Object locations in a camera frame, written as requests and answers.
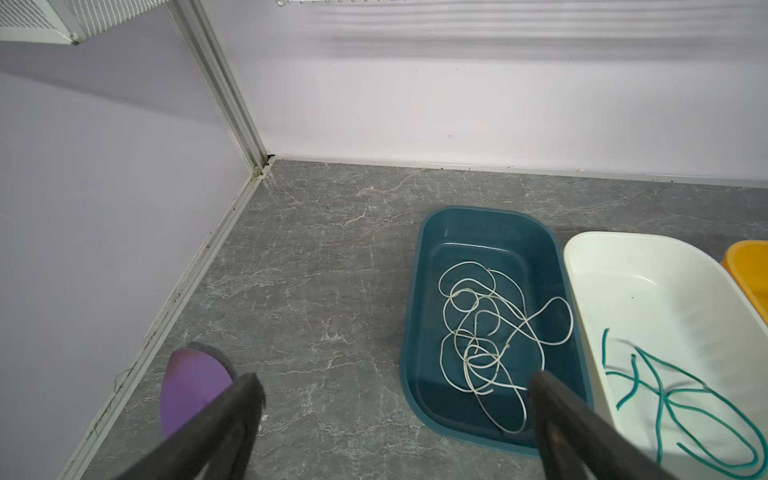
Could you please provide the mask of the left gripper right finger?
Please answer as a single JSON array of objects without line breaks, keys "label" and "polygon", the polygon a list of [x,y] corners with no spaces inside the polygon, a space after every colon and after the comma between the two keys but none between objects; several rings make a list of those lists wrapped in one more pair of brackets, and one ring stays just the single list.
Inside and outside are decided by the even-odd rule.
[{"label": "left gripper right finger", "polygon": [[670,479],[547,371],[530,375],[536,446],[548,479]]}]

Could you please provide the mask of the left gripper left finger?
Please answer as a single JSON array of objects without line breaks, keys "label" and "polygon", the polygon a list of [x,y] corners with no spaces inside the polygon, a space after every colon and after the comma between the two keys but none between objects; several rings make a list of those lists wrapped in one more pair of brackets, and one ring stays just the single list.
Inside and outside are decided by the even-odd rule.
[{"label": "left gripper left finger", "polygon": [[266,396],[254,373],[234,383],[121,479],[243,479]]}]

